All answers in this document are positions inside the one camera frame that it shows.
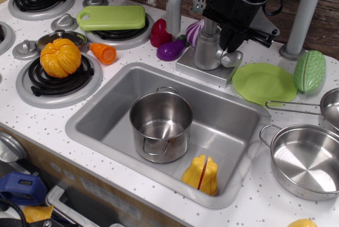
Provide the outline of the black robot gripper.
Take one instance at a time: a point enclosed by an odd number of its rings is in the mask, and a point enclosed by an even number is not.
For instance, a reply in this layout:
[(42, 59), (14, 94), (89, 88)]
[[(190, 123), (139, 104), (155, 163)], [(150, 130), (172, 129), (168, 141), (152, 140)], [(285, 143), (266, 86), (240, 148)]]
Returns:
[(223, 51), (236, 51), (244, 41), (253, 40), (269, 48), (280, 30), (266, 17), (261, 4), (243, 0), (206, 0), (203, 15), (220, 28)]

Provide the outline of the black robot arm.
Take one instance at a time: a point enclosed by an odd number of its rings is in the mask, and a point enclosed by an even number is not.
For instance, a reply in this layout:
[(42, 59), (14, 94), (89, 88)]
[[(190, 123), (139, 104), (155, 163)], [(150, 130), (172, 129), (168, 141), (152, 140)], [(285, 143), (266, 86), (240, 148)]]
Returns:
[(280, 30), (268, 19), (279, 14), (284, 0), (207, 0), (203, 15), (219, 24), (219, 46), (234, 52), (249, 39), (270, 47)]

